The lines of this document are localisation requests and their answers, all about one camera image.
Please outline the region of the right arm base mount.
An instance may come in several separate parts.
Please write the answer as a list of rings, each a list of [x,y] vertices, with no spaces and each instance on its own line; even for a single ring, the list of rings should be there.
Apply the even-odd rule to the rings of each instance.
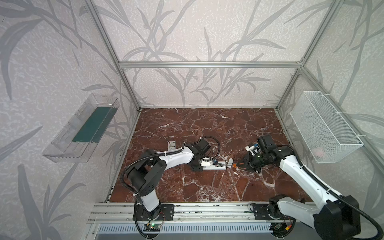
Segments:
[[[250,211],[254,214],[255,220],[280,220],[280,218],[272,218],[268,212],[269,204],[250,203]]]

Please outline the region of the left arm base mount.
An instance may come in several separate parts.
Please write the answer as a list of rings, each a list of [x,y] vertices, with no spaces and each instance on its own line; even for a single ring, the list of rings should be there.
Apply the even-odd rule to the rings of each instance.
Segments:
[[[175,205],[160,204],[153,211],[148,211],[144,205],[136,205],[134,207],[134,220],[137,221],[172,221],[175,213]]]

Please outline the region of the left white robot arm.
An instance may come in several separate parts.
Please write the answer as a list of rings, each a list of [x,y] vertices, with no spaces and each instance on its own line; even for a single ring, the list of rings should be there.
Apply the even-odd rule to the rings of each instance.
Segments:
[[[160,200],[156,193],[165,171],[179,165],[190,165],[202,171],[201,162],[211,146],[203,144],[186,144],[173,151],[156,152],[148,150],[142,157],[125,167],[120,175],[121,184],[130,190],[147,213],[160,210]]]

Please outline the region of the plain white remote control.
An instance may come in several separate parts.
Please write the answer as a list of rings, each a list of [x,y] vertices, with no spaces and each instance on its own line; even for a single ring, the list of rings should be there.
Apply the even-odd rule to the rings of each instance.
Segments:
[[[202,161],[201,167],[204,171],[226,170],[227,163],[218,161]]]

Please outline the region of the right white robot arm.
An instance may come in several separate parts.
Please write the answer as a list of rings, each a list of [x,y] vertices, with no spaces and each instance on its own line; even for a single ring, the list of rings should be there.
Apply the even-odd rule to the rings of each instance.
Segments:
[[[271,149],[261,146],[247,147],[247,154],[233,166],[249,172],[261,172],[267,165],[278,166],[289,175],[313,200],[314,206],[295,201],[281,194],[270,198],[267,207],[270,218],[296,219],[316,230],[323,240],[346,240],[361,232],[359,204],[352,197],[341,200],[339,192],[320,180],[297,157],[288,145]]]

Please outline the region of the white battery cover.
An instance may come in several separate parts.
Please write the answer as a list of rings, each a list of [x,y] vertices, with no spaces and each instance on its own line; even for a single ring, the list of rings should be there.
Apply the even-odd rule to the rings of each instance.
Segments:
[[[234,159],[229,159],[227,162],[227,167],[231,168],[233,166],[233,163],[234,163]]]

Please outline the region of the orange handled screwdriver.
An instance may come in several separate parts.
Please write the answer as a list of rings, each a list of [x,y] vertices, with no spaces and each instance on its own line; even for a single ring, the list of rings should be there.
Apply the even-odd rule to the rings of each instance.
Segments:
[[[236,164],[232,164],[232,166],[234,168],[243,168],[245,165],[244,165],[244,163],[236,163]]]

